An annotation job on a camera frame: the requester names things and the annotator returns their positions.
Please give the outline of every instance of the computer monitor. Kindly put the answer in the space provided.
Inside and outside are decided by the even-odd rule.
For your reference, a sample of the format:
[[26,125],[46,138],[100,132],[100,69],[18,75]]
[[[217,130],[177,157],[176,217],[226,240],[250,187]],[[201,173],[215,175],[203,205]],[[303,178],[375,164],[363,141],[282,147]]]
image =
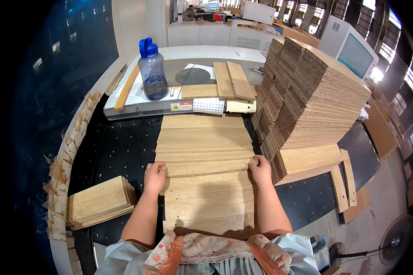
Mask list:
[[345,64],[365,83],[379,61],[376,52],[352,25],[329,16],[318,49]]
[[345,64],[359,78],[363,78],[373,61],[372,55],[367,49],[350,33],[344,47],[341,50],[338,61]]

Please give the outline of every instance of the stack of wooden boards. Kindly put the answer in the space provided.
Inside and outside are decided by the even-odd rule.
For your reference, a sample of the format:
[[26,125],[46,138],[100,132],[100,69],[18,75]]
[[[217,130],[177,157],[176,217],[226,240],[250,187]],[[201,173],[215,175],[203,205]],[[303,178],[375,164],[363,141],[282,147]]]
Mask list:
[[254,101],[255,87],[249,85],[242,66],[232,62],[214,62],[217,84],[184,85],[182,99],[215,98]]
[[340,163],[336,144],[369,96],[339,61],[299,41],[273,39],[252,122],[274,183],[325,173]]
[[136,203],[135,188],[118,176],[69,196],[66,225],[77,230],[102,223],[132,212]]
[[257,188],[248,177],[254,153],[240,116],[164,116],[156,161],[168,179],[164,231],[247,239],[255,232]]

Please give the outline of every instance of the yellow warning sticker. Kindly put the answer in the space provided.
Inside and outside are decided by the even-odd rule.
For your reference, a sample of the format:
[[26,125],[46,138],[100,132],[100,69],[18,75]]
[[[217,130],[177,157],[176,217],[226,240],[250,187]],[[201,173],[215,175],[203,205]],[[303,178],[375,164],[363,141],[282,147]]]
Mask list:
[[181,110],[181,104],[180,103],[170,103],[170,109],[171,109],[171,111],[180,111]]

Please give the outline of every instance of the white sticker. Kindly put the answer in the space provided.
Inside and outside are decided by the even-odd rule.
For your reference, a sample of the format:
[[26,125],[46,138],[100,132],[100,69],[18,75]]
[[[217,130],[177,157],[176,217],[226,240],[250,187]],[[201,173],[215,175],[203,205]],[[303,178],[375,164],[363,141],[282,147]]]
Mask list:
[[180,103],[170,103],[170,110],[171,111],[180,111],[181,104]]
[[181,103],[181,110],[192,110],[193,104],[191,102],[182,102]]

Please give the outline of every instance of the person in background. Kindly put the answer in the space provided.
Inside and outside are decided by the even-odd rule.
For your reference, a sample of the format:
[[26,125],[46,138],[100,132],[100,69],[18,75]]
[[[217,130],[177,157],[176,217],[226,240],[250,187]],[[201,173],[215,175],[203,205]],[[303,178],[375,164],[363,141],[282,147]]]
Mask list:
[[158,195],[165,184],[163,162],[149,163],[144,191],[121,233],[106,248],[95,275],[319,275],[308,237],[292,234],[292,227],[271,181],[271,167],[256,155],[249,168],[258,187],[257,219],[260,234],[246,241],[167,231],[154,245]]

